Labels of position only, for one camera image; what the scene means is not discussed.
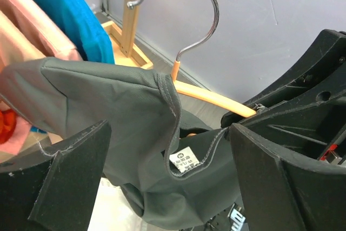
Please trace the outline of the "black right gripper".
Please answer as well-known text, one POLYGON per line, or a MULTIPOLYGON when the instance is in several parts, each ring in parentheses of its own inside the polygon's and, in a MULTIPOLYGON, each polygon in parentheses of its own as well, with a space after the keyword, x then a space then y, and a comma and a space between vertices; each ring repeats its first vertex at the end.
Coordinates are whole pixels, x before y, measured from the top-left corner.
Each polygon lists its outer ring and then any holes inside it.
POLYGON ((302 57, 272 84, 258 114, 232 112, 221 126, 239 123, 307 157, 336 164, 345 154, 345 33, 322 30, 302 57))

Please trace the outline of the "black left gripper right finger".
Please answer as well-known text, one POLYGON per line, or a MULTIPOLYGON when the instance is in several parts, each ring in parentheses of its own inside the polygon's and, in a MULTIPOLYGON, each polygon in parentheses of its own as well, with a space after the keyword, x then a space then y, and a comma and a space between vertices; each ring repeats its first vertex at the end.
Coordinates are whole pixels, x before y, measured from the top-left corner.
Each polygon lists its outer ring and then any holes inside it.
POLYGON ((345 230, 345 168, 240 125, 230 144, 250 230, 345 230))

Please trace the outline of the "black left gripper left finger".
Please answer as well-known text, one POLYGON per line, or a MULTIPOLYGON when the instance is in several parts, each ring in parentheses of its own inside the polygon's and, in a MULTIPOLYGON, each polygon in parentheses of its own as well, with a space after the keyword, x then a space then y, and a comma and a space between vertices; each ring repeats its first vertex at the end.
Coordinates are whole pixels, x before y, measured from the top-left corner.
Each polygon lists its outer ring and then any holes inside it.
POLYGON ((1 163, 1 230, 87 230, 110 138, 99 121, 1 163))

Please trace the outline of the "dark grey t shirt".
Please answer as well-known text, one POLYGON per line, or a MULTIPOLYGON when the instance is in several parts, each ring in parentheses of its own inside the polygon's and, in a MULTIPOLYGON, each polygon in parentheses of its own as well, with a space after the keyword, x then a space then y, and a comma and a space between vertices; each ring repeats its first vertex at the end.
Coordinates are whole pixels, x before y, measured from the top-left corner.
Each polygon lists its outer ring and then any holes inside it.
POLYGON ((200 226, 240 196, 227 130, 184 110, 167 74, 47 57, 6 66, 1 99, 62 138, 108 121, 103 172, 147 223, 200 226))

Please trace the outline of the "teal blue t shirt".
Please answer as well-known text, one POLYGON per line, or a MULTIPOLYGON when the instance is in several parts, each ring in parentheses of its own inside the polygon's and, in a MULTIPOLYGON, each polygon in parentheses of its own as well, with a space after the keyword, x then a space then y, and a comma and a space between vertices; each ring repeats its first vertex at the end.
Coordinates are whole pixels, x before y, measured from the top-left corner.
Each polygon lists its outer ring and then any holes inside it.
POLYGON ((114 64, 111 40, 85 0, 33 0, 76 46, 82 59, 114 64))

